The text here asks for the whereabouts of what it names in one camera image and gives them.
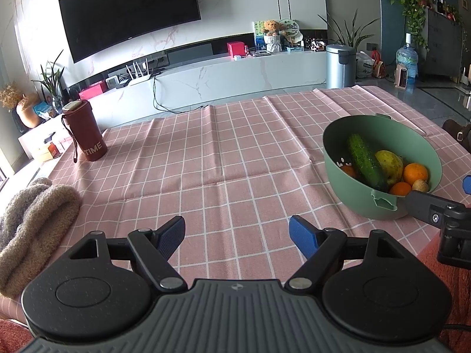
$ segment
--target white plastic bag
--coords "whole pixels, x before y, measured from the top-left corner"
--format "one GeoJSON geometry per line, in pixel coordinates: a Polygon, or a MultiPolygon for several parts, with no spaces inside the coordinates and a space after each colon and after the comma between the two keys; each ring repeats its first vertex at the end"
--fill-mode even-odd
{"type": "Polygon", "coordinates": [[[367,78],[373,74],[374,59],[364,51],[356,54],[356,77],[367,78]]]}

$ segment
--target small potato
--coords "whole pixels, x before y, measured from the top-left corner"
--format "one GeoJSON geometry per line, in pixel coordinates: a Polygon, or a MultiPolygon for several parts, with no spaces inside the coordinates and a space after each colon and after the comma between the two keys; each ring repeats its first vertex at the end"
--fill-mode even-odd
{"type": "Polygon", "coordinates": [[[420,192],[428,192],[429,185],[427,184],[426,181],[423,181],[422,179],[417,179],[412,185],[412,189],[416,191],[420,191],[420,192]]]}

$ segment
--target red box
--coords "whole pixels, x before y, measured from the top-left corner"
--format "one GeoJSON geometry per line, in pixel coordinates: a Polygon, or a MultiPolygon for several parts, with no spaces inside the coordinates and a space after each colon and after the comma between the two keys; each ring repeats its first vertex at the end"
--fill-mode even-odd
{"type": "Polygon", "coordinates": [[[246,56],[246,45],[242,41],[228,42],[228,52],[231,57],[235,55],[246,56]]]}
{"type": "Polygon", "coordinates": [[[82,90],[79,93],[80,98],[84,100],[89,100],[97,95],[103,94],[108,90],[108,85],[106,81],[97,82],[90,87],[87,87],[85,90],[82,90]]]}

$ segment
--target yellow pear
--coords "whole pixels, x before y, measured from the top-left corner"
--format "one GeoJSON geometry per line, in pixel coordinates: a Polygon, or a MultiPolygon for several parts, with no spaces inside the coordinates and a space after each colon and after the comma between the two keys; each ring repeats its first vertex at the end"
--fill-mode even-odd
{"type": "Polygon", "coordinates": [[[392,186],[401,180],[404,165],[400,157],[387,150],[378,151],[374,156],[376,156],[376,159],[380,162],[389,186],[392,186]]]}

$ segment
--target gray gripper plate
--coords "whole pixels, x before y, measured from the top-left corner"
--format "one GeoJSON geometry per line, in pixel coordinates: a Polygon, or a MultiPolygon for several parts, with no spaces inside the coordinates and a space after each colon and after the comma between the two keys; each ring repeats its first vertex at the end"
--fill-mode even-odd
{"type": "Polygon", "coordinates": [[[445,353],[438,340],[381,347],[355,340],[331,324],[316,300],[284,291],[276,280],[197,280],[166,294],[132,330],[87,345],[36,338],[24,353],[445,353]]]}

